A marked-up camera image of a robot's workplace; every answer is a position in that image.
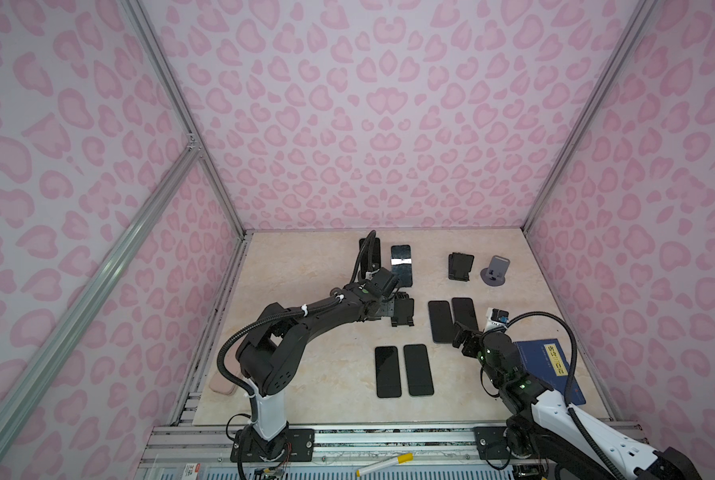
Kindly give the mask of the purple phone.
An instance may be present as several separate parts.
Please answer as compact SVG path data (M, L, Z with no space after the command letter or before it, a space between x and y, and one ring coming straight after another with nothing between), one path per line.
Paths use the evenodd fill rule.
M475 302L468 297L455 297L451 299L453 308L453 320L463 329L479 331L477 322L477 312L475 312Z

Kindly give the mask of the grey round phone stand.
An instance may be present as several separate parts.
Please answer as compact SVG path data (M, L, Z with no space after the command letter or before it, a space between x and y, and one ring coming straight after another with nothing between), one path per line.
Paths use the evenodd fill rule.
M489 261L489 266L481 270L481 280L483 280L484 284L491 287L503 286L505 280L507 280L509 266L511 266L511 260L509 260L509 258L493 255L491 261Z

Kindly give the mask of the black folding phone stand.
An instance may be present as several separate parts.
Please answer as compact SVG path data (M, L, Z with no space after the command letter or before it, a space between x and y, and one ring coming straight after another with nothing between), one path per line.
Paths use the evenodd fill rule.
M473 263L475 263L475 256L471 254L461 252L449 254L449 270L447 270L449 280L469 282Z

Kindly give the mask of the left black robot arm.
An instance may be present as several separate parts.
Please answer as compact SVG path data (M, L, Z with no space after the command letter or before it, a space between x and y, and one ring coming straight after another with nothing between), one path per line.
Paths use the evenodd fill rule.
M307 345L337 327L379 319L397 289L399 278L381 267L317 302L287 308L269 304L255 322L232 334L217 353L216 368L249 400L250 423L235 435L236 447L250 447L263 460L289 455L284 390Z

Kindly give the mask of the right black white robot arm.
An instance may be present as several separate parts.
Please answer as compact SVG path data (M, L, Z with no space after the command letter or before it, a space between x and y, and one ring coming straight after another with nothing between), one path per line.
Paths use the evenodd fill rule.
M533 375L503 327L475 331L455 323L453 347L475 358L511 412L507 452L537 456L579 479L699 479L699 470L675 448L657 450L579 409Z

